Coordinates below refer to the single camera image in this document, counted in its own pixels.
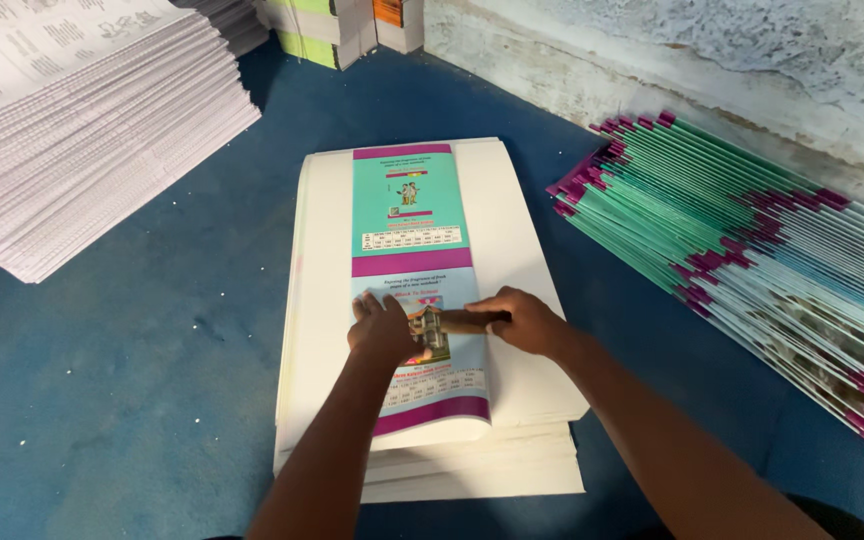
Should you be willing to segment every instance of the blue mat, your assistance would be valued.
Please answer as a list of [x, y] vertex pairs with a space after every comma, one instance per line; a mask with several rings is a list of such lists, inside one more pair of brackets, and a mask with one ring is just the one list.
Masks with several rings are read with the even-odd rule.
[[[41, 285], [0, 269], [0, 538], [242, 534], [272, 476], [303, 157], [487, 136], [509, 149], [569, 320], [777, 487], [864, 519], [864, 441], [552, 211], [543, 189], [596, 136], [431, 55], [339, 73], [267, 44], [241, 68], [258, 123]], [[657, 523], [601, 423], [573, 434], [585, 495], [369, 505], [360, 537]]]

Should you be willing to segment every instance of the hand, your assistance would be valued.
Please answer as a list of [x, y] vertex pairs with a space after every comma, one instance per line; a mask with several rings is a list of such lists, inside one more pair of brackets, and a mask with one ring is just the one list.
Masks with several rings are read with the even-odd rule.
[[395, 366], [421, 357], [425, 348], [416, 343], [409, 330], [405, 310], [391, 294], [382, 298], [385, 309], [369, 291], [352, 301], [355, 324], [348, 330], [348, 348], [364, 351], [378, 362]]
[[509, 312], [511, 322], [488, 323], [486, 331], [506, 343], [533, 355], [553, 358], [558, 351], [571, 346], [576, 332], [562, 317], [535, 296], [510, 286], [485, 300], [467, 303], [470, 312]]

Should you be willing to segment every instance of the wooden tool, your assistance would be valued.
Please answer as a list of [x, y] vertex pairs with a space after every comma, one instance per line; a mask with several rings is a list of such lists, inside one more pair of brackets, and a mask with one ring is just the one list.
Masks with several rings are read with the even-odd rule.
[[485, 334], [486, 325], [494, 321], [512, 322], [508, 311], [473, 313], [464, 309], [447, 309], [438, 313], [438, 323], [446, 334]]

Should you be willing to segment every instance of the white wall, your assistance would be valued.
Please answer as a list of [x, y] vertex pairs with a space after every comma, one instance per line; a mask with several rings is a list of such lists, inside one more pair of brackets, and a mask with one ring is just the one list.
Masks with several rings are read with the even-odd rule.
[[425, 49], [581, 125], [667, 108], [864, 201], [864, 2], [426, 0]]

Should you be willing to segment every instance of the stack of printed sheets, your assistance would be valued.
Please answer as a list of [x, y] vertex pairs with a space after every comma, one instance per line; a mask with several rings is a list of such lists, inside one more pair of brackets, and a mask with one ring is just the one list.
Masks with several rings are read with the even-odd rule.
[[[534, 293], [561, 314], [505, 146], [496, 138], [445, 142], [455, 160], [479, 296], [508, 285]], [[356, 294], [350, 285], [353, 154], [306, 156], [298, 182], [275, 410], [275, 472], [282, 470], [349, 354], [346, 332]], [[427, 195], [419, 191], [419, 198]], [[486, 382], [491, 429], [481, 438], [463, 441], [457, 440], [467, 438], [461, 434], [417, 428], [407, 443], [373, 439], [363, 502], [583, 492], [568, 422], [589, 406], [566, 374], [546, 358], [488, 336]]]
[[345, 69], [376, 48], [372, 0], [258, 0], [282, 50]]
[[425, 0], [372, 0], [378, 43], [402, 54], [426, 42]]
[[236, 58], [269, 41], [269, 29], [259, 22], [256, 7], [249, 0], [171, 1], [177, 8], [191, 8], [206, 16]]
[[39, 283], [259, 117], [209, 19], [0, 0], [0, 266]]
[[864, 204], [671, 112], [591, 127], [556, 211], [864, 438]]

